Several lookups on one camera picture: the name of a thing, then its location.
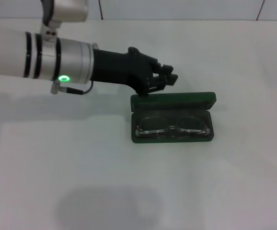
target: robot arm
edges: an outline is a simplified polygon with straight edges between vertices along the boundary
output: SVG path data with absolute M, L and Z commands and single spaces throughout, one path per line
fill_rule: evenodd
M 89 44 L 58 38 L 62 22 L 87 18 L 87 0 L 42 0 L 44 17 L 40 34 L 0 30 L 0 75 L 53 81 L 53 91 L 67 92 L 60 82 L 89 81 L 124 84 L 146 95 L 174 85 L 171 66 L 130 47 L 119 54 Z

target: clear glasses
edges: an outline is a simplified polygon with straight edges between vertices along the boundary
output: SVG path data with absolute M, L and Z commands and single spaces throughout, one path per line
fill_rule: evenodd
M 151 116 L 140 120 L 135 132 L 137 137 L 188 137 L 206 136 L 210 134 L 210 129 L 206 123 L 196 116 L 182 116 L 170 119 Z

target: green indicator light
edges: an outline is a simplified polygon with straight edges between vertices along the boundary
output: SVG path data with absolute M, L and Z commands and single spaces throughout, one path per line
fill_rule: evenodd
M 67 82 L 67 81 L 70 81 L 70 77 L 69 76 L 66 76 L 66 75 L 62 75 L 58 78 L 60 81 L 62 82 Z

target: black ring band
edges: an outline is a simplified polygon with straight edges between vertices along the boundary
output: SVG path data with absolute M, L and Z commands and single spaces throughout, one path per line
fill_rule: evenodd
M 59 38 L 57 38 L 56 54 L 57 54 L 56 67 L 54 70 L 52 81 L 56 81 L 58 79 L 60 68 L 61 68 L 61 41 Z
M 25 67 L 23 77 L 27 78 L 30 74 L 31 69 L 31 56 L 32 56 L 32 36 L 31 33 L 25 32 L 27 38 L 27 51 L 25 56 Z
M 36 57 L 35 73 L 33 78 L 38 79 L 39 74 L 41 72 L 41 67 L 42 67 L 43 45 L 42 45 L 42 36 L 40 34 L 36 34 L 35 37 L 36 37 L 37 57 Z

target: eyeglass case lid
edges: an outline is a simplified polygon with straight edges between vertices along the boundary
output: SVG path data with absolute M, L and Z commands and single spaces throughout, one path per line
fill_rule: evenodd
M 146 97 L 132 95 L 131 110 L 197 109 L 209 110 L 216 102 L 214 92 L 186 92 L 149 94 Z

